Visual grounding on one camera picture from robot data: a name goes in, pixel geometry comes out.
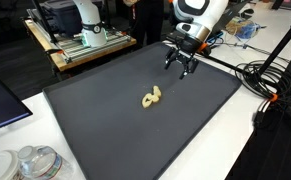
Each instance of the black cable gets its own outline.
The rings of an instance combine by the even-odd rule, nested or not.
[[[286,108],[284,107],[291,107],[291,71],[282,65],[273,62],[272,66],[261,76],[258,70],[263,65],[263,60],[233,66],[212,56],[199,55],[233,69],[235,76],[241,81],[243,86],[257,96],[272,100],[271,106],[273,108],[285,111]],[[276,100],[273,99],[274,94],[277,94],[278,98]]]
[[[265,107],[267,106],[268,103],[270,103],[270,101],[266,101],[264,103],[263,107],[260,109],[261,112],[265,112],[266,111]]]
[[[253,46],[248,45],[248,44],[239,45],[239,44],[237,44],[237,43],[235,43],[235,44],[230,44],[230,43],[225,43],[225,42],[215,43],[215,44],[216,44],[216,45],[222,45],[222,44],[225,44],[225,45],[228,45],[228,46],[242,47],[243,49],[251,48],[251,49],[253,49],[253,50],[257,51],[257,52],[260,52],[260,53],[263,53],[263,54],[266,54],[266,55],[270,55],[270,54],[271,54],[271,53],[268,52],[268,51],[265,51],[265,50],[263,50],[263,49],[259,49],[259,48],[253,47]],[[287,63],[290,62],[290,60],[285,59],[285,58],[280,57],[280,56],[277,56],[277,58],[278,58],[278,59],[281,59],[281,60],[283,60],[283,61],[285,61],[285,62],[287,62]]]
[[[222,45],[223,43],[224,43],[224,39],[223,39],[223,38],[221,38],[221,37],[216,37],[216,38],[214,39],[214,41],[213,41],[209,46],[211,47],[211,49],[214,49],[214,48],[216,48],[216,47]]]

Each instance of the cable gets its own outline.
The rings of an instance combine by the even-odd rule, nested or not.
[[[233,37],[236,37],[235,35],[236,35],[236,33],[237,33],[237,26],[235,27],[235,31],[234,31],[234,33],[232,34],[232,36],[229,38],[229,39],[227,39],[227,34],[230,34],[229,32],[228,32],[228,30],[226,29],[226,33],[225,33],[225,37],[224,37],[224,39],[225,39],[225,43],[227,43],[229,40],[231,40]]]
[[[260,76],[258,70],[263,65],[263,62],[253,61],[248,64],[239,64],[237,67],[243,66],[243,72],[235,71],[236,77],[247,89],[260,97],[268,99],[276,108],[291,107],[291,72],[285,67],[273,63],[275,66],[270,66]],[[265,82],[264,79],[272,82],[275,87],[268,87],[268,82]]]
[[[268,51],[265,51],[265,50],[263,50],[263,49],[259,49],[259,48],[253,47],[253,46],[248,45],[248,44],[240,45],[240,44],[237,44],[237,43],[235,43],[235,44],[231,44],[231,43],[226,43],[226,42],[215,43],[215,45],[221,45],[221,44],[225,44],[225,45],[228,45],[228,46],[234,46],[234,47],[242,47],[243,49],[251,48],[251,49],[253,49],[253,50],[257,51],[257,52],[260,52],[260,53],[263,53],[263,54],[266,54],[266,55],[270,55],[270,54],[271,54],[271,53],[268,52]],[[285,61],[285,62],[287,62],[287,63],[290,63],[290,60],[285,59],[285,58],[283,58],[283,57],[277,56],[276,58],[281,59],[281,60],[283,60],[283,61]]]
[[[263,113],[265,113],[266,112],[266,110],[267,110],[267,108],[268,108],[268,106],[271,104],[271,101],[269,101],[269,100],[265,100],[261,105],[260,105],[260,107],[258,108],[258,111],[260,111],[260,112],[263,112]]]
[[[215,47],[218,47],[219,45],[224,43],[224,39],[221,37],[214,37],[214,41],[209,44],[209,46],[213,49]]]

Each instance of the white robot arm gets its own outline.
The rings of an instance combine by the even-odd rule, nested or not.
[[[227,4],[228,0],[173,0],[176,18],[181,21],[191,21],[176,26],[178,31],[186,34],[186,42],[183,43],[184,51],[196,52],[221,18]]]
[[[99,17],[98,8],[92,0],[73,0],[82,18],[84,46],[98,47],[106,44],[105,29]]]
[[[210,53],[205,41],[227,4],[228,0],[173,0],[175,17],[182,22],[177,24],[176,29],[185,37],[177,48],[172,47],[167,52],[165,69],[177,61],[184,66],[180,79],[194,73],[199,63],[194,55],[197,51]]]

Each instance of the table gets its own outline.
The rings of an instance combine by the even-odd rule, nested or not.
[[[289,29],[291,11],[255,9],[252,20],[268,27],[261,30],[248,44],[271,51]],[[233,65],[267,57],[254,50],[226,45],[213,49],[211,55]],[[291,59],[291,42],[281,56]],[[233,73],[219,64],[201,60]],[[160,179],[224,179],[253,132],[253,114],[261,102],[262,98],[241,87],[182,151]],[[75,167],[75,179],[85,179],[44,95],[42,93],[35,95],[24,100],[24,103],[34,115],[0,129],[0,150],[19,150],[25,145],[52,146]]]
[[[54,47],[52,46],[52,43],[50,43],[49,40],[43,35],[43,33],[38,29],[38,27],[35,26],[35,24],[32,20],[25,20],[24,24],[25,24],[26,28],[28,29],[28,31],[31,34],[33,34],[33,36],[41,44],[44,51],[49,50],[49,49],[54,49]],[[57,53],[51,54],[50,57],[51,57],[52,62],[56,65],[57,69],[60,72],[63,72],[65,70],[74,68],[74,67],[79,66],[81,64],[84,64],[84,63],[87,63],[89,61],[95,60],[97,58],[103,57],[105,55],[111,54],[113,52],[117,52],[119,50],[128,48],[128,47],[133,46],[135,44],[136,44],[136,40],[134,38],[131,38],[130,41],[126,41],[123,44],[111,47],[109,49],[104,49],[104,50],[98,51],[91,56],[85,57],[85,58],[78,60],[78,61],[72,61],[70,63],[66,63],[64,58],[62,58],[62,56],[58,55]]]

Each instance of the black mat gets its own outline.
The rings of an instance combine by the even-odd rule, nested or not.
[[[238,89],[202,62],[179,80],[180,64],[164,70],[167,51],[157,43],[44,90],[87,179],[158,178]],[[154,85],[163,95],[144,109]]]

